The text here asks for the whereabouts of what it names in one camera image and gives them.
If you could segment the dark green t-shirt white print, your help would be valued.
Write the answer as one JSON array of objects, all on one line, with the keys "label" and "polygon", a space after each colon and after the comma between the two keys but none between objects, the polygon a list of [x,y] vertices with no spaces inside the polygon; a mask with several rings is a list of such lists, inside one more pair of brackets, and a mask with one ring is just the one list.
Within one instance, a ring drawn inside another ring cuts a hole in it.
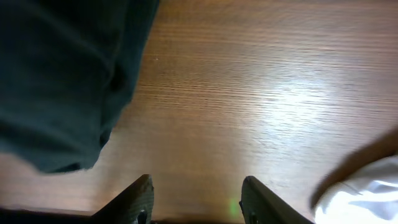
[{"label": "dark green t-shirt white print", "polygon": [[90,169],[131,101],[158,0],[1,2],[1,151]]}]

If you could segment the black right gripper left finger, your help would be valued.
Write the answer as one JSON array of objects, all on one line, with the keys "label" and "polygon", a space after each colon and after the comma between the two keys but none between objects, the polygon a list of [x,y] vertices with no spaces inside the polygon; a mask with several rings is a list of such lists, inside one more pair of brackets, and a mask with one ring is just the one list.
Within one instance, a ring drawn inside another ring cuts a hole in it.
[{"label": "black right gripper left finger", "polygon": [[91,216],[92,223],[151,224],[154,187],[149,174],[136,181]]}]

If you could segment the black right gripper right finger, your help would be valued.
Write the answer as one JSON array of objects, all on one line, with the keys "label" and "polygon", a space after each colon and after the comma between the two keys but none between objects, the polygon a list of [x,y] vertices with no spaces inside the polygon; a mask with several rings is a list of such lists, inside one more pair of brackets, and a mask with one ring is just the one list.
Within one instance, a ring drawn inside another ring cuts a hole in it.
[{"label": "black right gripper right finger", "polygon": [[251,175],[243,180],[239,205],[245,224],[313,224]]}]

